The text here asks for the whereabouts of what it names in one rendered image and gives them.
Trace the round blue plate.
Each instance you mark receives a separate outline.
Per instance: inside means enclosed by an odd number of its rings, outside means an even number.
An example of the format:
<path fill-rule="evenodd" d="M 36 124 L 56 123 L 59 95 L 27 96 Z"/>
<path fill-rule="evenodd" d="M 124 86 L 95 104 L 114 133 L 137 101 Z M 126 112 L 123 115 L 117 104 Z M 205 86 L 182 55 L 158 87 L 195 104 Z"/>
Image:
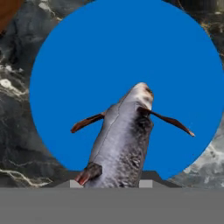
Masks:
<path fill-rule="evenodd" d="M 145 168 L 169 179 L 212 141 L 224 112 L 224 70 L 207 33 L 164 0 L 94 0 L 65 17 L 31 72 L 31 114 L 45 147 L 70 170 L 88 161 L 100 130 L 79 120 L 139 82 L 154 94 Z"/>

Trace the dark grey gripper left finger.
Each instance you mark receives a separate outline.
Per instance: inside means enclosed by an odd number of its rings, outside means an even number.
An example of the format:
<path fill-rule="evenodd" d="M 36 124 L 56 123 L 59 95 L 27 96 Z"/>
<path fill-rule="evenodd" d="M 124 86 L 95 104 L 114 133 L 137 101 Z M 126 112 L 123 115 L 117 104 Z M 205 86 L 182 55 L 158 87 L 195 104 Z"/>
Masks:
<path fill-rule="evenodd" d="M 70 171 L 67 175 L 65 175 L 60 180 L 55 181 L 52 186 L 53 187 L 59 187 L 59 188 L 82 188 L 82 185 L 80 185 L 75 178 L 80 173 L 78 171 Z"/>

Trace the grey fish with brown fins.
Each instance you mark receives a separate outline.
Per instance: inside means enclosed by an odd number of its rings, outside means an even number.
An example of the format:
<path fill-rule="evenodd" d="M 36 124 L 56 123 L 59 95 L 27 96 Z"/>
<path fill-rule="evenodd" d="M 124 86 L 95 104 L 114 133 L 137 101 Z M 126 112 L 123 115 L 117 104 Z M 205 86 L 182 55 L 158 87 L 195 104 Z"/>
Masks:
<path fill-rule="evenodd" d="M 77 122 L 73 133 L 103 120 L 87 166 L 75 180 L 86 188 L 138 188 L 149 147 L 151 116 L 172 124 L 190 136 L 180 121 L 152 110 L 153 92 L 144 82 L 137 83 L 117 103 L 105 111 Z"/>

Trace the brown wooden object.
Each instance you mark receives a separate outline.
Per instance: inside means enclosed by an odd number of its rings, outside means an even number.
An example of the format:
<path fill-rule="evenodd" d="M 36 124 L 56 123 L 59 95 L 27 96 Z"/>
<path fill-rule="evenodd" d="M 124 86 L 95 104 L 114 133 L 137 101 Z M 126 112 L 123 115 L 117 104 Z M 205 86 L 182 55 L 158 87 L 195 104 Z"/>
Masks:
<path fill-rule="evenodd" d="M 0 33 L 11 21 L 24 0 L 0 0 Z"/>

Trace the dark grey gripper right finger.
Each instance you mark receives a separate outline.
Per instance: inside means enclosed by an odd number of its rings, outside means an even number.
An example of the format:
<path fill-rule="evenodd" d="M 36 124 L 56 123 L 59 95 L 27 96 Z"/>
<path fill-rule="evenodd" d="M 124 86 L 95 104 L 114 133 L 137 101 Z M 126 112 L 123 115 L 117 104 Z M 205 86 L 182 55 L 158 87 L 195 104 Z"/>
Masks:
<path fill-rule="evenodd" d="M 156 171 L 143 171 L 139 182 L 140 188 L 180 188 L 180 185 L 174 184 L 168 180 L 162 179 Z"/>

